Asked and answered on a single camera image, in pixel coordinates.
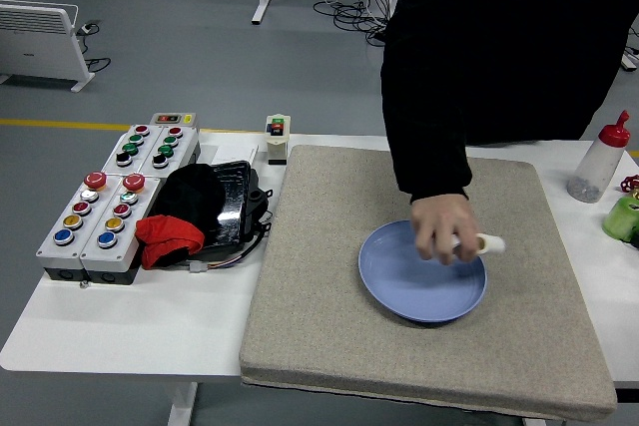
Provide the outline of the person's right hand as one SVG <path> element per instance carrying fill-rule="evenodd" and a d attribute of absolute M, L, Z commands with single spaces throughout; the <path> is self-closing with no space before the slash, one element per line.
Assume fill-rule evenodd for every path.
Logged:
<path fill-rule="evenodd" d="M 416 200 L 410 222 L 415 248 L 422 259 L 451 264 L 456 258 L 469 262 L 479 251 L 479 226 L 469 200 L 447 194 Z"/>

